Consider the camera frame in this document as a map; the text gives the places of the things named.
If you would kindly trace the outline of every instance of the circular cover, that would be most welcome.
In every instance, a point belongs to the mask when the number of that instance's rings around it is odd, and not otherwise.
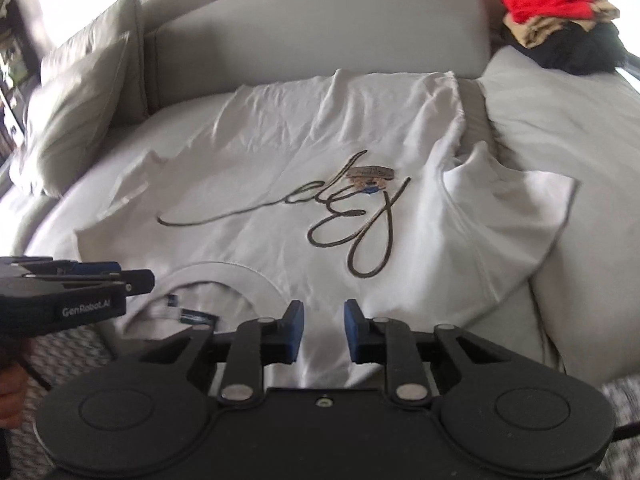
[[[614,429],[605,397],[574,378],[484,364],[440,404],[466,452],[500,470],[555,476],[600,460]]]
[[[38,410],[35,430],[60,467],[132,476],[170,463],[207,419],[206,396],[169,367],[127,362],[54,389]]]

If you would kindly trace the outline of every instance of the white t-shirt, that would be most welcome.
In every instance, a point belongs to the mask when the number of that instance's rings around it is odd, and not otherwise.
[[[455,158],[464,114],[452,74],[353,75],[241,88],[210,131],[171,160],[147,155],[116,186],[111,208],[77,232],[84,260],[113,259],[146,267],[156,290],[130,302],[124,335],[163,338],[189,325],[163,312],[166,294],[188,283],[206,302],[191,310],[220,315],[226,326],[255,316],[280,317],[290,300],[305,303],[305,333],[296,365],[275,384],[343,386],[351,366],[343,304],[355,298],[368,317],[404,320],[413,330],[437,323],[464,326],[505,298],[549,250],[564,222],[573,181],[501,166],[484,142],[461,164]],[[273,203],[310,181],[329,181],[355,153],[355,166],[394,170],[387,180],[393,241],[386,266],[360,278],[347,266],[353,242],[318,248],[309,228],[329,216],[326,205],[276,203],[202,225],[233,211]],[[342,178],[323,195],[345,188]],[[305,193],[311,196],[315,191]],[[383,191],[357,194],[335,210],[315,239],[331,242],[361,228],[385,206]],[[368,272],[389,244],[380,215],[355,251]],[[234,308],[228,288],[243,297]]]

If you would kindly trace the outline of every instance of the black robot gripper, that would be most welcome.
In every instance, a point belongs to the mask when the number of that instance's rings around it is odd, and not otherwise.
[[[48,480],[602,478],[614,415],[588,384],[453,325],[366,319],[354,300],[344,323],[382,388],[265,391],[263,368],[298,355],[294,301],[280,320],[195,326],[54,389],[35,421]]]

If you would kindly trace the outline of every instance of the finger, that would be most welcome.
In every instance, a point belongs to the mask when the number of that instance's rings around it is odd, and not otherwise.
[[[14,394],[27,387],[29,375],[19,364],[13,363],[0,371],[0,396]]]
[[[14,416],[0,420],[0,428],[4,430],[15,430],[20,428],[23,422],[22,413],[16,413]]]
[[[10,418],[20,413],[24,407],[24,399],[26,396],[26,392],[0,396],[0,420]]]

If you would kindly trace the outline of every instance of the gray pillow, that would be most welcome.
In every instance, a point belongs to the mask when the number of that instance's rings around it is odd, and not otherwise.
[[[94,50],[32,94],[26,142],[10,169],[24,192],[60,197],[89,168],[122,89],[128,38]]]
[[[111,7],[65,44],[48,54],[40,65],[43,85],[94,50],[104,48],[129,33],[127,73],[113,125],[138,124],[147,117],[144,82],[144,25],[140,0],[117,0]]]

